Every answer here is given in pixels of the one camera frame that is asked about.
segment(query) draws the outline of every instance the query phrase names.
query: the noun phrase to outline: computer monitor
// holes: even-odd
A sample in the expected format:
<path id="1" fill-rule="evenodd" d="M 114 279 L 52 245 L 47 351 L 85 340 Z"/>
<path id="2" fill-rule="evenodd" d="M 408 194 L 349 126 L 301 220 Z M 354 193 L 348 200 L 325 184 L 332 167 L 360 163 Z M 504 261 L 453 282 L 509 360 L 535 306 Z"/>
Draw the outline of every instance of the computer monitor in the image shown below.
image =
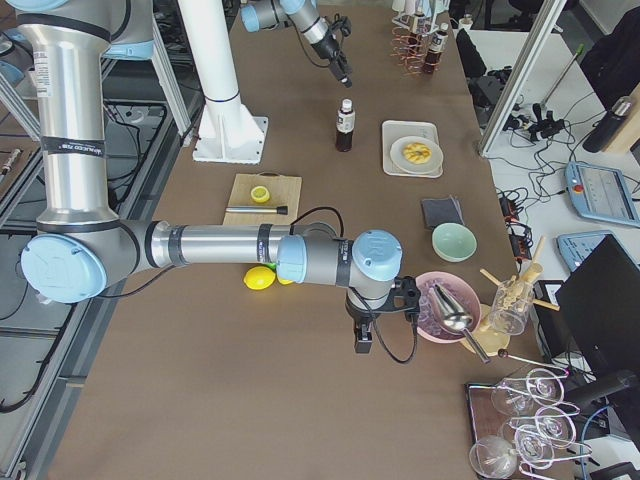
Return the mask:
<path id="1" fill-rule="evenodd" d="M 597 382 L 607 383 L 623 371 L 640 378 L 640 269 L 612 235 L 571 274 L 557 299 Z M 640 388 L 621 389 L 607 398 L 640 448 Z"/>

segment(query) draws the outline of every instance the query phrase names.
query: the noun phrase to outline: white tray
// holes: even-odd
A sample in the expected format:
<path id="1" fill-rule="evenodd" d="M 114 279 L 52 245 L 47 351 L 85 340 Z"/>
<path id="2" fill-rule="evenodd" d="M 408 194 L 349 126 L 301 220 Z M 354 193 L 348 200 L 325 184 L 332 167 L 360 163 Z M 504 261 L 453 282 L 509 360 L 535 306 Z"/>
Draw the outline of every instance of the white tray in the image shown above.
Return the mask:
<path id="1" fill-rule="evenodd" d="M 434 173 L 426 175 L 414 175 L 407 173 L 404 170 L 400 170 L 389 156 L 391 145 L 396 140 L 407 137 L 410 135 L 416 135 L 418 137 L 424 137 L 429 140 L 438 142 L 438 129 L 433 123 L 428 122 L 403 122 L 401 120 L 386 120 L 382 122 L 382 169 L 387 175 L 398 175 L 400 177 L 418 177 L 418 178 L 438 178 L 442 175 L 442 167 L 436 170 Z"/>

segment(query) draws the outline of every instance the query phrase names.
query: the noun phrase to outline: silver ladle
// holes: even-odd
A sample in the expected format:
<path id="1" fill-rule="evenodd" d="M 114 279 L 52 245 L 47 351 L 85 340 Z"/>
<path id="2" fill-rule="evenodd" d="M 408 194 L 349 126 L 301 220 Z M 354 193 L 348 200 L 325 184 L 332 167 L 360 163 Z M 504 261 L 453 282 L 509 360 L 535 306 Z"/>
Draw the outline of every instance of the silver ladle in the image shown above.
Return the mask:
<path id="1" fill-rule="evenodd" d="M 482 345 L 478 343 L 469 331 L 469 327 L 473 323 L 473 316 L 444 287 L 436 284 L 433 286 L 433 292 L 436 306 L 441 313 L 441 315 L 436 315 L 440 326 L 449 333 L 462 333 L 471 348 L 478 354 L 482 363 L 489 363 L 491 359 L 487 352 L 484 351 Z"/>

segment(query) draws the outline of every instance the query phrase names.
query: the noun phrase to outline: white plate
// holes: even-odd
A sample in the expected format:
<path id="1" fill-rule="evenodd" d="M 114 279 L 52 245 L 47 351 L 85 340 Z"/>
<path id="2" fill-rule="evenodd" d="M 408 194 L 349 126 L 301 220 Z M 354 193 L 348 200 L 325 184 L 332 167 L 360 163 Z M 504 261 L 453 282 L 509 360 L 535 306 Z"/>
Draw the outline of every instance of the white plate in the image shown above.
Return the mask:
<path id="1" fill-rule="evenodd" d="M 404 158 L 404 155 L 402 154 L 404 147 L 406 147 L 410 143 L 416 142 L 423 143 L 431 149 L 431 160 L 425 163 L 415 164 Z M 429 140 L 428 138 L 416 136 L 402 137 L 393 142 L 393 144 L 391 145 L 389 156 L 391 157 L 391 161 L 398 168 L 414 175 L 425 175 L 435 172 L 440 168 L 443 160 L 442 150 L 437 143 Z"/>

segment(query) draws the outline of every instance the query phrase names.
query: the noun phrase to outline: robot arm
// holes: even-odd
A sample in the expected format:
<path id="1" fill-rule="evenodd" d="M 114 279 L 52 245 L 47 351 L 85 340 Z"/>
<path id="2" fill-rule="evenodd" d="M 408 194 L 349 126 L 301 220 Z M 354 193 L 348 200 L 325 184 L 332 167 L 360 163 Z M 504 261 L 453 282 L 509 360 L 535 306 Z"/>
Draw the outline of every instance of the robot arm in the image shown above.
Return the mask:
<path id="1" fill-rule="evenodd" d="M 329 70 L 345 87 L 350 87 L 352 72 L 347 57 L 336 40 L 334 31 L 340 29 L 343 37 L 351 34 L 347 17 L 337 17 L 332 24 L 321 17 L 315 0 L 260 1 L 242 8 L 242 22 L 249 32 L 261 29 L 288 27 L 289 20 L 307 39 L 319 58 L 329 60 Z"/>
<path id="2" fill-rule="evenodd" d="M 74 303 L 151 268 L 276 262 L 282 278 L 348 289 L 358 352 L 369 350 L 369 326 L 380 313 L 404 311 L 415 325 L 419 291 L 415 282 L 396 277 L 402 250 L 389 233 L 370 231 L 351 242 L 322 224 L 171 226 L 120 219 L 107 201 L 100 57 L 126 22 L 105 14 L 107 5 L 138 4 L 147 7 L 138 18 L 150 22 L 150 2 L 42 0 L 46 6 L 39 11 L 34 0 L 11 3 L 32 8 L 18 11 L 18 23 L 34 48 L 46 176 L 47 208 L 37 219 L 39 234 L 22 253 L 22 268 L 34 289 Z M 67 7 L 61 15 L 59 9 Z M 144 38 L 124 52 L 141 56 L 134 48 L 140 43 Z M 397 297 L 405 299 L 401 307 L 395 305 Z"/>

